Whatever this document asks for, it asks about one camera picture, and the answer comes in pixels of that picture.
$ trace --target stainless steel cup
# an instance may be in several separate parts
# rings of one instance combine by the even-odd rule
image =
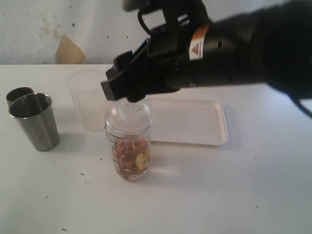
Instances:
[[[34,93],[34,90],[29,87],[20,87],[20,88],[14,89],[6,95],[6,102],[8,103],[8,106],[10,107],[12,102],[15,101],[16,99],[26,94],[32,94],[32,93]]]
[[[59,143],[52,99],[47,94],[26,94],[11,104],[9,112],[36,150],[49,151]]]

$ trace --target clear plastic lid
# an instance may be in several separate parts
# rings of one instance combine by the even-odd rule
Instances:
[[[145,101],[130,103],[122,99],[110,104],[104,126],[106,133],[122,138],[145,133],[151,123],[151,109]]]

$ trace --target white table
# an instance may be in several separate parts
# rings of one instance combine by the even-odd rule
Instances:
[[[230,141],[154,144],[150,171],[129,183],[105,135],[80,127],[66,88],[74,71],[108,67],[0,66],[0,234],[312,233],[312,119],[287,97],[265,85],[171,95],[223,103]],[[5,95],[20,86],[53,99],[61,141],[50,152],[8,114]]]

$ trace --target white plastic tray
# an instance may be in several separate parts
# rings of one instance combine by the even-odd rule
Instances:
[[[219,102],[150,98],[147,101],[153,116],[152,141],[218,146],[229,140]]]

